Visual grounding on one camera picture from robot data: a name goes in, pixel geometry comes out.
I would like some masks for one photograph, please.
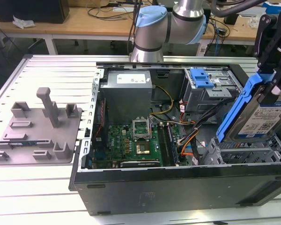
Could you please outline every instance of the floor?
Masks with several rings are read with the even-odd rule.
[[[73,40],[58,39],[55,41],[59,54],[90,54],[90,55],[127,55],[126,41],[115,41],[114,48],[111,48],[110,41],[95,41],[89,40],[88,52],[84,52],[82,40],[78,40],[79,45],[75,46]],[[0,48],[0,88],[3,86],[5,81],[12,74],[15,67],[21,61],[24,53],[28,52],[28,47],[33,44],[33,40],[30,38],[16,38],[14,43],[21,49],[20,52],[12,43],[6,39],[5,47]],[[198,45],[174,45],[174,50],[170,55],[182,55],[182,56],[195,56]],[[228,57],[250,57],[246,55],[246,48],[238,45],[222,45],[219,47],[219,56]],[[212,45],[206,56],[214,56],[215,45]],[[48,54],[45,43],[39,44],[32,51],[33,54]],[[163,54],[169,55],[168,45],[163,46]]]

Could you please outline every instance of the hard drive label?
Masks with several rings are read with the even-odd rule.
[[[267,134],[281,119],[281,102],[259,106],[240,130],[240,137],[259,137]]]

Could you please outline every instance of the gray power supply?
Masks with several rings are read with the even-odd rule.
[[[108,114],[110,125],[126,125],[137,117],[148,117],[152,96],[149,71],[110,71],[101,90],[112,112]]]

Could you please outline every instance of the wooden desk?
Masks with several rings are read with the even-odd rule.
[[[100,12],[98,16],[118,15],[123,12]],[[82,40],[127,40],[132,20],[124,15],[126,20],[105,21],[88,15],[84,7],[72,7],[63,24],[37,22],[35,27],[20,29],[11,22],[0,22],[0,28],[11,38],[43,38],[46,41],[49,54],[57,54],[54,39]],[[231,34],[225,44],[253,45],[257,29],[247,25],[248,19],[239,17],[235,26],[230,27]],[[214,29],[208,25],[205,35],[200,41],[199,55],[204,53],[214,36]]]

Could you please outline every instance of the white table surface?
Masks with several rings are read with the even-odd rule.
[[[49,87],[58,107],[74,102],[87,110],[95,61],[127,61],[123,56],[34,56],[22,60],[0,91],[0,136],[12,117],[15,101],[42,107],[38,87]],[[166,57],[165,61],[239,63],[254,74],[253,58]],[[84,135],[82,114],[77,139]],[[261,207],[193,210],[91,217],[77,192],[68,190],[72,164],[0,167],[0,225],[102,224],[229,224],[281,225],[281,195]]]

